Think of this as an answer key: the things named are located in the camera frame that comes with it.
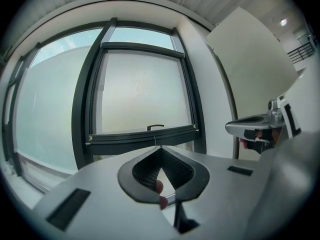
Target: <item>black railing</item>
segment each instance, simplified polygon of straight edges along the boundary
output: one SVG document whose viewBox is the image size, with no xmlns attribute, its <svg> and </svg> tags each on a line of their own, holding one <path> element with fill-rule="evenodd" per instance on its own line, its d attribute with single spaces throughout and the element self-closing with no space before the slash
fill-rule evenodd
<svg viewBox="0 0 320 240">
<path fill-rule="evenodd" d="M 315 49 L 310 42 L 294 49 L 288 53 L 293 64 L 305 60 L 315 53 Z"/>
</svg>

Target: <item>dark window frame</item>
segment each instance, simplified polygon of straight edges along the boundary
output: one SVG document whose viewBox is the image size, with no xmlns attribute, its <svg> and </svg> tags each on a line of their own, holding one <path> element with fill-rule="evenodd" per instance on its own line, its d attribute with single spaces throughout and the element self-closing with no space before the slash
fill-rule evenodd
<svg viewBox="0 0 320 240">
<path fill-rule="evenodd" d="M 8 87 L 6 89 L 5 100 L 3 104 L 3 112 L 2 112 L 2 142 L 4 144 L 4 155 L 5 159 L 9 160 L 9 162 L 13 165 L 17 176 L 22 175 L 22 166 L 19 160 L 19 154 L 15 151 L 15 143 L 17 143 L 16 135 L 15 135 L 15 115 L 16 115 L 16 103 L 17 96 L 19 95 L 20 85 L 23 81 L 23 77 L 25 72 L 31 66 L 34 58 L 40 50 L 40 44 L 37 43 L 35 47 L 25 56 L 22 56 L 18 63 L 15 65 L 14 70 L 11 74 L 10 81 Z M 9 110 L 9 121 L 8 124 L 5 124 L 5 114 L 6 114 L 6 106 L 7 106 L 7 98 L 9 95 L 10 88 L 15 85 L 12 99 L 10 103 Z"/>
<path fill-rule="evenodd" d="M 80 33 L 83 31 L 94 30 L 98 28 L 103 28 L 106 25 L 107 21 L 98 21 L 92 22 L 88 24 L 83 24 L 80 26 L 76 26 L 70 29 L 67 29 L 63 32 L 60 32 L 42 43 L 37 43 L 33 49 L 31 49 L 26 55 L 21 56 L 16 63 L 13 72 L 10 76 L 10 80 L 6 89 L 4 103 L 3 103 L 3 110 L 2 110 L 2 143 L 3 143 L 3 152 L 4 158 L 6 161 L 14 167 L 17 176 L 25 176 L 23 172 L 23 168 L 19 159 L 19 154 L 15 152 L 15 143 L 16 142 L 16 133 L 15 133 L 15 116 L 16 116 L 16 103 L 17 103 L 17 96 L 19 95 L 20 85 L 25 75 L 26 70 L 30 68 L 32 62 L 36 58 L 38 52 L 45 47 L 46 45 L 59 40 L 61 38 Z M 10 88 L 15 85 L 12 99 L 10 103 L 10 110 L 9 110 L 9 120 L 8 123 L 5 124 L 5 115 L 6 115 L 6 106 L 7 106 L 7 99 L 9 95 Z"/>
<path fill-rule="evenodd" d="M 139 28 L 170 35 L 174 50 L 131 42 L 108 42 L 117 27 Z M 162 130 L 118 134 L 93 134 L 95 88 L 104 54 L 108 50 L 155 53 L 179 59 L 187 89 L 191 125 Z M 76 84 L 71 116 L 72 145 L 78 169 L 94 162 L 94 156 L 119 155 L 155 145 L 178 145 L 193 141 L 194 151 L 207 153 L 205 122 L 196 77 L 176 28 L 112 18 L 94 41 Z"/>
<path fill-rule="evenodd" d="M 170 39 L 171 39 L 174 50 L 161 48 L 153 45 L 147 45 L 147 44 L 125 43 L 125 45 L 134 44 L 136 48 L 139 48 L 140 50 L 145 52 L 151 52 L 151 50 L 153 49 L 154 53 L 160 53 L 163 55 L 169 54 L 169 56 L 171 57 L 178 57 L 178 59 L 181 61 L 182 70 L 184 71 L 183 73 L 184 73 L 184 80 L 185 80 L 185 86 L 187 88 L 187 92 L 188 94 L 191 93 L 191 95 L 188 95 L 188 99 L 189 99 L 189 106 L 190 106 L 190 114 L 193 115 L 194 113 L 196 113 L 195 120 L 193 121 L 194 124 L 175 127 L 175 128 L 169 128 L 169 129 L 163 129 L 163 130 L 153 130 L 150 132 L 152 132 L 153 139 L 154 139 L 154 136 L 158 136 L 159 139 L 157 140 L 157 144 L 163 143 L 163 145 L 165 144 L 174 145 L 173 140 L 175 138 L 183 138 L 182 143 L 188 142 L 190 140 L 193 141 L 195 152 L 199 152 L 203 154 L 207 153 L 204 116 L 202 112 L 198 85 L 196 82 L 195 74 L 193 72 L 193 68 L 189 60 L 186 48 L 182 43 L 182 40 L 178 34 L 177 29 L 176 28 L 169 29 L 169 28 L 157 26 L 150 23 L 117 20 L 116 18 L 112 18 L 109 21 L 99 21 L 99 22 L 93 22 L 93 23 L 73 27 L 48 38 L 42 43 L 37 43 L 36 46 L 25 56 L 21 57 L 18 63 L 16 64 L 6 90 L 6 95 L 4 100 L 5 102 L 3 104 L 2 141 L 4 143 L 5 159 L 8 161 L 10 158 L 12 158 L 12 163 L 18 176 L 20 175 L 23 176 L 23 170 L 19 160 L 19 154 L 15 152 L 15 147 L 14 147 L 16 143 L 14 123 L 15 123 L 16 99 L 17 99 L 17 95 L 19 94 L 20 84 L 25 75 L 25 71 L 30 68 L 39 50 L 44 46 L 56 40 L 64 38 L 66 36 L 79 33 L 82 31 L 101 28 L 101 27 L 103 29 L 101 30 L 100 34 L 92 44 L 89 50 L 89 53 L 82 65 L 82 68 L 78 77 L 78 81 L 76 84 L 73 103 L 72 103 L 71 134 L 72 134 L 74 158 L 75 158 L 78 169 L 81 169 L 85 165 L 90 164 L 94 161 L 93 155 L 95 154 L 93 153 L 96 152 L 95 151 L 96 148 L 97 150 L 99 150 L 99 152 L 103 153 L 103 155 L 105 155 L 106 153 L 106 146 L 104 144 L 94 145 L 92 143 L 91 145 L 88 145 L 88 146 L 86 145 L 86 137 L 87 139 L 90 137 L 89 135 L 86 136 L 86 127 L 88 127 L 86 126 L 86 119 L 88 117 L 86 115 L 88 114 L 87 100 L 90 101 L 90 97 L 91 97 L 90 95 L 88 95 L 89 94 L 88 90 L 89 90 L 89 85 L 92 86 L 93 84 L 91 83 L 92 75 L 95 72 L 97 72 L 98 65 L 99 65 L 99 60 L 97 60 L 97 58 L 98 57 L 103 58 L 101 53 L 106 48 L 110 49 L 109 44 L 104 44 L 103 47 L 101 47 L 101 43 L 107 43 L 109 41 L 116 27 L 145 29 L 145 30 L 156 31 L 159 33 L 170 35 Z M 119 50 L 119 45 L 123 45 L 123 44 L 119 44 L 119 43 L 117 44 L 116 42 L 114 42 L 113 45 L 115 46 L 118 45 L 116 48 L 117 50 Z M 16 75 L 19 67 L 19 63 L 21 61 L 23 61 L 23 63 L 19 69 L 18 74 Z M 12 94 L 12 99 L 10 104 L 9 121 L 8 121 L 8 124 L 5 125 L 4 122 L 5 122 L 5 113 L 6 113 L 6 105 L 7 105 L 6 101 L 7 101 L 10 87 L 13 85 L 15 85 L 15 88 Z M 144 135 L 143 136 L 144 140 L 138 141 L 138 145 L 136 147 L 135 147 L 135 140 L 133 140 L 130 145 L 123 146 L 122 153 L 128 152 L 130 150 L 143 148 L 145 146 L 147 147 L 151 146 L 150 144 L 146 145 L 147 142 L 145 142 L 143 145 L 140 144 L 146 141 L 146 138 L 148 138 L 149 134 L 150 134 L 149 132 L 142 132 L 142 133 L 138 132 L 138 136 L 135 136 L 135 137 L 139 137 L 139 135 L 141 137 L 141 135 L 142 136 Z M 115 137 L 119 137 L 118 134 L 117 136 L 111 136 L 111 135 L 108 134 L 110 142 L 112 142 Z M 92 141 L 101 143 L 101 137 L 103 138 L 103 135 L 92 136 Z"/>
</svg>

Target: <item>window pane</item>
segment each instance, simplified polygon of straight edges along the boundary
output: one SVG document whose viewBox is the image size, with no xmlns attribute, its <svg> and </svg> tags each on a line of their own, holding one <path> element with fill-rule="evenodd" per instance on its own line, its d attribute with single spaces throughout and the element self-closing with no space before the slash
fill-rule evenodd
<svg viewBox="0 0 320 240">
<path fill-rule="evenodd" d="M 19 160 L 23 172 L 49 190 L 52 190 L 55 186 L 59 185 L 61 182 L 71 176 L 71 174 L 66 174 L 60 171 L 52 170 L 46 166 L 39 165 L 38 163 L 33 162 L 22 155 L 19 155 Z"/>
<path fill-rule="evenodd" d="M 4 124 L 7 125 L 9 123 L 9 117 L 10 117 L 10 109 L 11 109 L 11 101 L 12 96 L 14 94 L 16 85 L 12 85 L 9 89 L 8 95 L 6 97 L 5 101 L 5 114 L 4 114 Z"/>
<path fill-rule="evenodd" d="M 31 67 L 56 56 L 59 53 L 63 53 L 74 48 L 91 46 L 100 34 L 101 30 L 102 28 L 82 31 L 47 44 L 41 48 Z"/>
<path fill-rule="evenodd" d="M 176 145 L 175 147 L 186 150 L 186 151 L 194 152 L 194 142 L 193 141 L 182 143 L 182 144 Z"/>
<path fill-rule="evenodd" d="M 143 132 L 187 126 L 189 104 L 180 62 L 152 53 L 109 52 L 96 100 L 96 131 Z"/>
<path fill-rule="evenodd" d="M 130 42 L 174 49 L 170 35 L 132 27 L 117 27 L 109 42 Z"/>
<path fill-rule="evenodd" d="M 22 66 L 22 64 L 23 64 L 24 62 L 23 62 L 23 61 L 20 61 L 20 62 L 18 62 L 18 63 L 19 63 L 19 67 L 18 67 L 17 71 L 15 72 L 14 78 L 17 78 L 17 76 L 18 76 L 18 74 L 19 74 L 19 71 L 20 71 L 20 69 L 21 69 L 21 66 Z"/>
<path fill-rule="evenodd" d="M 68 38 L 77 40 L 75 35 Z M 19 89 L 15 121 L 17 152 L 66 174 L 78 170 L 72 145 L 71 114 L 77 80 L 90 47 L 68 49 L 47 59 L 39 52 L 35 58 L 41 57 L 39 62 L 25 72 Z"/>
</svg>

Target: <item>hand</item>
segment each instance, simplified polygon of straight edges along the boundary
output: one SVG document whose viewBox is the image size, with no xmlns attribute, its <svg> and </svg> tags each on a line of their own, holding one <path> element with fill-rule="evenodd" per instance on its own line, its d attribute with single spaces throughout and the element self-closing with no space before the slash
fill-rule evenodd
<svg viewBox="0 0 320 240">
<path fill-rule="evenodd" d="M 281 129 L 273 129 L 272 130 L 272 140 L 273 143 L 276 144 L 278 142 L 279 136 L 280 136 Z M 262 136 L 262 130 L 259 130 L 255 133 L 255 136 L 258 138 L 261 138 Z M 239 142 L 242 144 L 243 148 L 246 150 L 248 148 L 248 142 L 242 138 L 239 138 Z"/>
<path fill-rule="evenodd" d="M 164 190 L 164 184 L 160 180 L 156 180 L 155 184 L 156 192 L 160 195 Z M 160 209 L 163 210 L 168 206 L 168 200 L 164 196 L 160 196 Z"/>
</svg>

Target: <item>window handle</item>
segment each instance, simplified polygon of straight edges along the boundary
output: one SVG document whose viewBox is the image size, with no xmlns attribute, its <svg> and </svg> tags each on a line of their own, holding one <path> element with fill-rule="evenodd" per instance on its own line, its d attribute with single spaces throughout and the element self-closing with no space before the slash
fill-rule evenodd
<svg viewBox="0 0 320 240">
<path fill-rule="evenodd" d="M 153 124 L 153 125 L 149 125 L 146 127 L 146 130 L 147 131 L 151 131 L 151 127 L 154 127 L 154 126 L 162 126 L 162 127 L 165 127 L 163 124 Z"/>
</svg>

